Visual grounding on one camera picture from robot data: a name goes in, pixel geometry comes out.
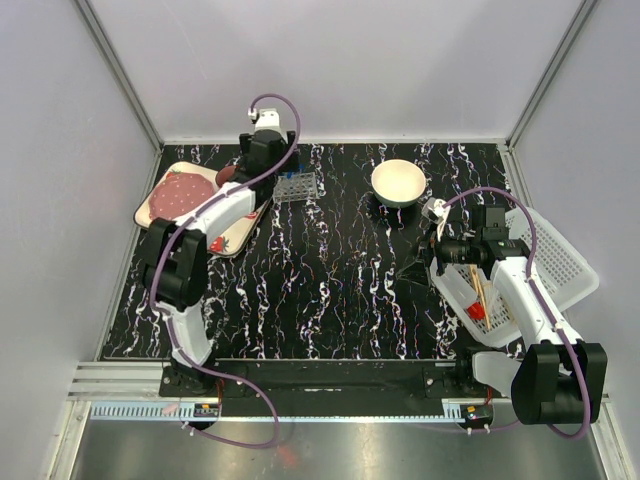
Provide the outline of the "white wash bottle red cap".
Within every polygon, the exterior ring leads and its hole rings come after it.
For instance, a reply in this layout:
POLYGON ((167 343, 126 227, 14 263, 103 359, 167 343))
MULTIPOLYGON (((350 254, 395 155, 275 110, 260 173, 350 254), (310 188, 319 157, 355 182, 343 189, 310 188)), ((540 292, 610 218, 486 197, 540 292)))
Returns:
POLYGON ((454 302, 462 307, 471 319, 485 319, 485 309, 480 303, 478 293, 454 266, 447 266, 441 279, 454 302))

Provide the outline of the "wooden test tube clamp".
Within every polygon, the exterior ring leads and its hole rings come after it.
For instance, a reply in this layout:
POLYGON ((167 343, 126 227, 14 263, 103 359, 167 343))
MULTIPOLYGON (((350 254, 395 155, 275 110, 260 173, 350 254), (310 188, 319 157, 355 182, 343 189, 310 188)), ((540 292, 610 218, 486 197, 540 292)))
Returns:
POLYGON ((477 300, 467 309, 467 313, 473 320, 484 319, 485 327, 488 331, 492 329, 491 310, 486 299, 484 284, 481 281, 478 267, 476 265, 469 266, 469 275, 472 287, 476 292, 477 300))

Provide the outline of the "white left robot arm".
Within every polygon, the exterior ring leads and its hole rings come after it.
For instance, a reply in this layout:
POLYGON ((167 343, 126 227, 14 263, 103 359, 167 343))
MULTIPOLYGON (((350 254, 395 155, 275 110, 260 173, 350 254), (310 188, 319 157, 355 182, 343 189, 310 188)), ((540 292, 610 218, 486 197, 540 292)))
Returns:
POLYGON ((149 306, 166 321, 172 359, 183 366, 181 384, 196 396, 215 386, 206 361, 211 346, 202 319, 211 244, 273 196, 277 177, 297 167, 295 130, 256 128, 239 137, 238 162, 209 181, 175 174, 158 185, 155 215, 147 229, 141 281, 149 306))

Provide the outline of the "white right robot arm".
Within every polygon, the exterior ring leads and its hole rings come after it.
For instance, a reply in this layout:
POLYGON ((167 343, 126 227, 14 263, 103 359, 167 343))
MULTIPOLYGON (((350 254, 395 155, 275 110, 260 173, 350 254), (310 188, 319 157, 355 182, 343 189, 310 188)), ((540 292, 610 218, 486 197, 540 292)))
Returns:
POLYGON ((435 288, 477 341, 453 374, 460 393, 489 386, 525 425, 598 419, 607 355, 563 313, 599 278, 535 210, 476 206, 460 238, 432 224, 397 277, 435 288))

